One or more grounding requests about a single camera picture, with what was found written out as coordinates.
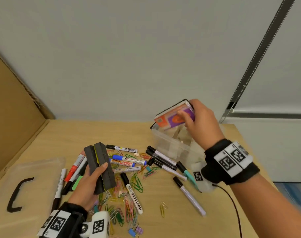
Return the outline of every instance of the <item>cardboard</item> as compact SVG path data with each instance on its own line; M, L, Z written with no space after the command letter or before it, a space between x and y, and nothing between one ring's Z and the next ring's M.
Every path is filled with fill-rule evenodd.
M0 58L0 172L21 148L27 148L25 144L45 122L33 99Z

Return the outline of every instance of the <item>black handle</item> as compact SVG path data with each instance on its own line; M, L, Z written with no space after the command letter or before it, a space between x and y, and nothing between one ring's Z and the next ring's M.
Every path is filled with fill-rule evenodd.
M20 190L20 187L22 186L23 183L25 182L28 182L28 181L32 181L34 179L34 177L31 177L31 178L28 178L28 179L25 179L25 180L22 180L21 182L19 182L19 184L16 186L11 198L10 198L10 201L8 202L8 205L7 205L7 211L8 212L18 212L22 209L22 206L21 207L16 207L16 208L13 208L12 205L13 205L13 202L14 200L16 199L17 195L18 195L18 192Z

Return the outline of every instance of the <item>wrist strap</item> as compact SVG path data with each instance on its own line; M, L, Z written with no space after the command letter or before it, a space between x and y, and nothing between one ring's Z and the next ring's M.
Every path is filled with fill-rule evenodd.
M251 156L238 142L222 139L205 151L207 165L201 174L213 183L242 183L259 172Z

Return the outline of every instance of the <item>wooden table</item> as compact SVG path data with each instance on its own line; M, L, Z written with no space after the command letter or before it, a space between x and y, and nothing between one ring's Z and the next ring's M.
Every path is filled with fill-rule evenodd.
M154 144L149 122L101 122L101 121L67 121L50 120L32 144L26 149L15 164L36 160L65 157L65 168L69 169L81 150L97 142L136 148L145 152L148 145ZM232 124L224 124L225 136L237 140L252 155L252 150ZM270 180L261 164L254 158L261 174ZM144 213L138 216L138 222L144 229L141 238L148 237L239 237L239 227L235 209L230 198L221 189L211 193L197 192L190 182L184 182L185 187L197 199L207 212L202 217L184 196L172 180L172 175L160 170L157 174L141 180L144 192L136 192ZM257 237L251 224L238 205L231 189L221 184L237 204L244 237ZM63 197L67 201L71 192ZM164 201L168 209L165 218L160 214L160 202ZM130 237L127 224L120 228L114 226L112 237Z

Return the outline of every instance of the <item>cable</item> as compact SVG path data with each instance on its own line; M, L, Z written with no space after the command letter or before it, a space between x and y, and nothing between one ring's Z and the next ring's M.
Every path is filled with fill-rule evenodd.
M219 188L223 189L221 186L218 186L218 185L216 185L216 184L212 184L212 185L215 186L215 187L219 187ZM241 229L241 222L240 222L240 216L239 216L239 212L237 211L237 208L236 208L236 205L235 205L235 203L234 203L234 200L232 199L232 197L230 196L230 194L229 194L225 189L223 189L223 190L225 191L225 193L228 194L228 196L230 197L230 199L231 199L232 202L233 202L233 205L234 205L234 208L235 208L235 211L236 211L236 215L237 215L237 220L238 220L238 222L239 222L240 238L243 238L243 236L242 236L242 229Z

